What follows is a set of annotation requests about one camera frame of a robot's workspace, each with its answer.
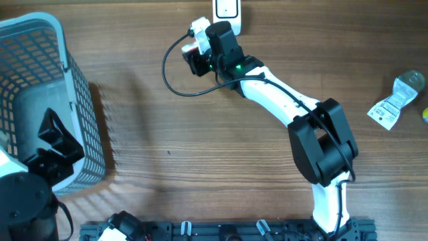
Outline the small red carton box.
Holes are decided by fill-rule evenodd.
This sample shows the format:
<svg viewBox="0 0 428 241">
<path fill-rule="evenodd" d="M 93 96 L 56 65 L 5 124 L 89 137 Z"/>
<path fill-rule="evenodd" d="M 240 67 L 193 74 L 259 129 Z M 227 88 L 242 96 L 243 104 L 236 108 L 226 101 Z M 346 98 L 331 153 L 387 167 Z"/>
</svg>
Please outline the small red carton box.
<svg viewBox="0 0 428 241">
<path fill-rule="evenodd" d="M 188 56 L 191 52 L 199 52 L 199 46 L 196 43 L 184 45 L 181 48 L 182 55 Z"/>
</svg>

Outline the black red snack packet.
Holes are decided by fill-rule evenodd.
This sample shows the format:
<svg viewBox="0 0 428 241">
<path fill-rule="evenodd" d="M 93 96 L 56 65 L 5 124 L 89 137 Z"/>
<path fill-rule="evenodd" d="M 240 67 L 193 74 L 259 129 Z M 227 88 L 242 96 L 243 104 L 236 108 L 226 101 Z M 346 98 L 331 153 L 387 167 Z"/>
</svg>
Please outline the black red snack packet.
<svg viewBox="0 0 428 241">
<path fill-rule="evenodd" d="M 389 131 L 398 121 L 401 109 L 414 100 L 417 95 L 416 90 L 396 78 L 392 94 L 376 103 L 367 112 L 367 115 Z"/>
</svg>

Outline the silver tin can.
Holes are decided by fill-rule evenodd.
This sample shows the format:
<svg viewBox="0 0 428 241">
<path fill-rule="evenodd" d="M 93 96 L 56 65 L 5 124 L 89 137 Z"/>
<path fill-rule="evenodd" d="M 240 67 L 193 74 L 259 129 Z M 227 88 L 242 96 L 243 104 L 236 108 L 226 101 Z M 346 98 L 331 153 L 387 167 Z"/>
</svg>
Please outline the silver tin can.
<svg viewBox="0 0 428 241">
<path fill-rule="evenodd" d="M 421 92 L 425 89 L 425 78 L 422 73 L 416 70 L 406 71 L 399 76 L 399 80 L 417 92 Z"/>
</svg>

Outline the yellow capped bottle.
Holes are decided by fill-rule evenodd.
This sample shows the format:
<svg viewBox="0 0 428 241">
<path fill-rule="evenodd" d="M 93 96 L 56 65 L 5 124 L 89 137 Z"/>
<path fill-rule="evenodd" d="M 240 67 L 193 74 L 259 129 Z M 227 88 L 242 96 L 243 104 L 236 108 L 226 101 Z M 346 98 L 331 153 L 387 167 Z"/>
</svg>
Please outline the yellow capped bottle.
<svg viewBox="0 0 428 241">
<path fill-rule="evenodd" d="M 423 120 L 424 120 L 426 123 L 428 123 L 428 108 L 426 108 L 426 109 L 423 111 L 422 117 L 423 117 Z"/>
</svg>

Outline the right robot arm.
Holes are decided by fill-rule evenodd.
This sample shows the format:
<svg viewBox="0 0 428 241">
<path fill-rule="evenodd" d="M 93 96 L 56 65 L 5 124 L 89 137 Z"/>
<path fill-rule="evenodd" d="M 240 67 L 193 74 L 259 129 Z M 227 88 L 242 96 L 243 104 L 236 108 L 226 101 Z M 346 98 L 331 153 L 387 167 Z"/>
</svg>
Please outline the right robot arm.
<svg viewBox="0 0 428 241">
<path fill-rule="evenodd" d="M 345 187 L 356 177 L 352 161 L 358 149 L 341 105 L 320 102 L 294 90 L 253 56 L 246 56 L 228 21 L 201 17 L 190 24 L 194 43 L 182 54 L 192 73 L 214 72 L 218 88 L 236 91 L 273 114 L 288 130 L 294 163 L 312 184 L 312 219 L 327 240 L 346 231 Z"/>
</svg>

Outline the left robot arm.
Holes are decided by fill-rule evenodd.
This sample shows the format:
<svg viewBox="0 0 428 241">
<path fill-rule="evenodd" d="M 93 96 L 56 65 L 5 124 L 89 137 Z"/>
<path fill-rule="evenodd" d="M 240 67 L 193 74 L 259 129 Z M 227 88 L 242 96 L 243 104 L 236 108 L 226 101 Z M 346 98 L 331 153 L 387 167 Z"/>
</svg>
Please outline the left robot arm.
<svg viewBox="0 0 428 241">
<path fill-rule="evenodd" d="M 37 135 L 50 149 L 38 148 L 21 162 L 26 171 L 1 168 L 2 240 L 58 240 L 58 211 L 73 221 L 52 189 L 74 174 L 74 163 L 84 157 L 83 147 L 50 108 Z"/>
</svg>

